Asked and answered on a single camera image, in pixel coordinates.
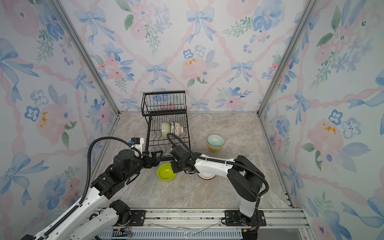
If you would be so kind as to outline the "lime green bowl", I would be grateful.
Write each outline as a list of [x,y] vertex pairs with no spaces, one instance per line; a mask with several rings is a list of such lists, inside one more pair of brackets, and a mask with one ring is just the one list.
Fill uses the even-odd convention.
[[162,164],[157,170],[157,176],[164,182],[172,181],[176,174],[172,170],[171,163]]

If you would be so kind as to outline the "orange white bowl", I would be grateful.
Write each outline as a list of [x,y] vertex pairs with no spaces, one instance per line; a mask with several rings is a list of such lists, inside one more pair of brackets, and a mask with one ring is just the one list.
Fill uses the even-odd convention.
[[211,173],[198,173],[199,177],[203,180],[211,180],[213,179],[216,175],[215,174],[211,174]]

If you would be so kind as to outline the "white maroon patterned bowl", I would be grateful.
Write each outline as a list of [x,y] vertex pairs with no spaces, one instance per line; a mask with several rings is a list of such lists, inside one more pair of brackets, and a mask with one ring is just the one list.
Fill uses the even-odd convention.
[[184,127],[182,125],[179,125],[179,136],[181,136],[184,133]]

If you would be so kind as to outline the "blue yellow patterned bowl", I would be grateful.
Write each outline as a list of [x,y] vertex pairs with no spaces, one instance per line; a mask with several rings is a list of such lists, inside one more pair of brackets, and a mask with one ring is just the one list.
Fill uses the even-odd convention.
[[177,137],[181,134],[181,125],[178,122],[171,122],[171,133]]

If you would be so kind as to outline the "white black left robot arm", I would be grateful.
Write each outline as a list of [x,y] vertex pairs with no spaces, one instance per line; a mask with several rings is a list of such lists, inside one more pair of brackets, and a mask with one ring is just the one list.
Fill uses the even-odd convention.
[[144,152],[141,157],[131,149],[120,151],[110,165],[100,174],[81,198],[45,229],[33,235],[25,235],[23,240],[69,240],[81,223],[101,204],[110,200],[117,192],[132,182],[142,169],[159,165],[163,151]]

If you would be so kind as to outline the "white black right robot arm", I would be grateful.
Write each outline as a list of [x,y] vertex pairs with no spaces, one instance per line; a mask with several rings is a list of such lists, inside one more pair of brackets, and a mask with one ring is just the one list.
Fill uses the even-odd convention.
[[174,158],[171,167],[175,174],[198,174],[203,179],[220,176],[230,181],[241,203],[235,216],[227,218],[227,225],[258,226],[258,207],[261,197],[269,191],[269,184],[265,175],[246,157],[239,155],[229,160],[210,158],[180,145],[174,145],[171,155]]

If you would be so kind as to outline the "teal striped bowl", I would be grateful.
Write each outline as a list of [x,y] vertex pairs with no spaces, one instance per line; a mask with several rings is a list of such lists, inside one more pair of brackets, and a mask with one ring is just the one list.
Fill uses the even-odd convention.
[[222,146],[225,144],[225,140],[220,135],[212,134],[207,137],[207,143],[214,146]]

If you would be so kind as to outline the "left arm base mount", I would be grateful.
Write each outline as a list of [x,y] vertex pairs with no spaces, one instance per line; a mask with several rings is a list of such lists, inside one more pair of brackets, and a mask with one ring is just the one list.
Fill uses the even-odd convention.
[[145,210],[129,210],[118,214],[117,223],[114,226],[133,226],[143,227],[147,211]]

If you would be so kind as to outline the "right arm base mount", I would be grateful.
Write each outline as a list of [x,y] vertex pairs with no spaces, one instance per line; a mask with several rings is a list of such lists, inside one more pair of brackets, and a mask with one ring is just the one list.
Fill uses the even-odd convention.
[[222,224],[227,227],[265,227],[267,225],[264,212],[256,209],[252,217],[247,217],[239,210],[225,210]]

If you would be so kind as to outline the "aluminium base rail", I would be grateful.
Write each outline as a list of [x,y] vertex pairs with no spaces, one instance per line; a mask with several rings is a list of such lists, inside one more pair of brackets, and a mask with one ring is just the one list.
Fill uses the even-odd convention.
[[227,227],[226,209],[146,209],[143,227],[114,226],[112,209],[91,213],[70,240],[313,240],[301,209],[260,209],[265,227]]

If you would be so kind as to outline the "aluminium corner post left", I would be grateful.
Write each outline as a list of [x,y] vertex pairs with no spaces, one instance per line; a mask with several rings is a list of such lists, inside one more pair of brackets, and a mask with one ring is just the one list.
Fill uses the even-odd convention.
[[62,3],[60,1],[48,1],[49,5],[52,7],[54,13],[58,16],[59,21],[61,24],[63,24],[63,27],[68,32],[71,40],[73,41],[78,53],[81,56],[81,59],[83,60],[85,66],[90,71],[92,77],[94,78],[94,81],[96,82],[97,86],[99,87],[101,93],[104,95],[107,103],[112,108],[112,111],[118,116],[120,114],[120,111],[112,98],[110,92],[107,89],[106,84],[103,82],[102,78],[100,77],[96,66],[94,65],[91,56],[89,55],[85,45],[82,43],[81,38],[76,31],[73,23],[71,22],[68,14],[66,13]]

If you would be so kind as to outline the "aluminium corner post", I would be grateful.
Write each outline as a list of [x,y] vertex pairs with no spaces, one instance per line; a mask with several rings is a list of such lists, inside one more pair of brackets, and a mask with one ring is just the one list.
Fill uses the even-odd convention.
[[295,31],[294,31],[292,38],[291,38],[291,40],[287,46],[287,49],[285,50],[285,52],[283,54],[282,61],[281,61],[280,65],[277,69],[277,72],[276,72],[274,78],[272,79],[272,81],[271,81],[271,83],[267,89],[267,92],[266,92],[266,94],[263,98],[263,101],[260,105],[260,108],[257,112],[259,118],[262,116],[263,112],[266,110],[267,105],[269,103],[269,100],[270,100],[270,98],[274,92],[274,89],[277,86],[277,84],[279,83],[280,78],[283,75],[283,71],[285,70],[285,67],[288,65],[289,61],[291,60],[291,57],[292,57],[294,51],[298,47],[299,40],[301,39],[302,35],[304,34],[305,29],[308,27],[309,21],[314,14],[314,11],[315,11],[317,4],[318,4],[318,1],[310,0],[310,1],[308,1],[308,4],[304,8],[304,11],[303,11],[303,14],[300,18],[300,21],[299,21],[297,27],[295,28]]
[[102,78],[100,77],[96,66],[94,65],[91,56],[89,55],[85,45],[82,43],[81,38],[76,31],[73,23],[71,22],[68,14],[66,13],[62,3],[60,1],[48,1],[49,5],[52,7],[54,13],[58,16],[59,21],[61,24],[63,24],[63,27],[68,32],[71,40],[73,41],[78,53],[81,56],[81,59],[83,60],[85,66],[90,71],[92,77],[94,78],[94,81],[96,82],[97,86],[99,87],[101,93],[104,95],[107,103],[112,108],[112,111],[118,116],[120,114],[120,111],[112,98],[110,92],[107,89],[106,84],[103,82]]

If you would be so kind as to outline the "aluminium corner post right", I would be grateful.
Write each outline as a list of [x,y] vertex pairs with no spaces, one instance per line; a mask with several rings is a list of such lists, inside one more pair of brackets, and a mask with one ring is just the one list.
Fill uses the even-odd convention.
[[308,27],[309,21],[314,14],[314,11],[315,11],[317,4],[318,4],[318,1],[310,0],[310,1],[308,1],[308,4],[304,8],[304,11],[303,11],[303,14],[300,18],[300,21],[299,21],[297,27],[295,28],[295,31],[294,31],[292,38],[291,38],[291,40],[287,46],[287,49],[285,50],[285,52],[283,54],[282,61],[281,61],[280,65],[277,69],[277,72],[276,72],[274,78],[272,79],[272,81],[271,81],[271,83],[267,89],[267,92],[266,92],[266,94],[263,98],[263,101],[260,105],[260,108],[257,112],[259,118],[262,116],[263,112],[266,110],[267,105],[269,103],[269,100],[270,100],[270,98],[274,92],[274,89],[277,86],[277,84],[279,83],[280,78],[283,75],[283,71],[285,70],[285,67],[288,65],[289,61],[291,60],[291,57],[292,57],[294,51],[298,47],[299,40],[301,39],[302,35],[304,34],[305,29]]

